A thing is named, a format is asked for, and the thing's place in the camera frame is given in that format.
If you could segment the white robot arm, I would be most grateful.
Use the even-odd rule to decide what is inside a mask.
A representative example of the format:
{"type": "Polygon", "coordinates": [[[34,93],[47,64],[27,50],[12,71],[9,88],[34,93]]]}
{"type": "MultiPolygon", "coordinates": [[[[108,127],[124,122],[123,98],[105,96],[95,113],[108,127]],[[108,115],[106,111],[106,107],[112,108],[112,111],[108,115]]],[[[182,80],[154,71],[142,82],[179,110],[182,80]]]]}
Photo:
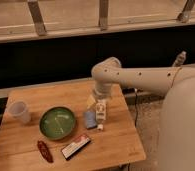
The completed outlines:
{"type": "Polygon", "coordinates": [[[111,95],[114,84],[139,90],[136,103],[159,101],[156,171],[195,171],[195,63],[124,68],[110,57],[93,66],[93,96],[111,95]]]}

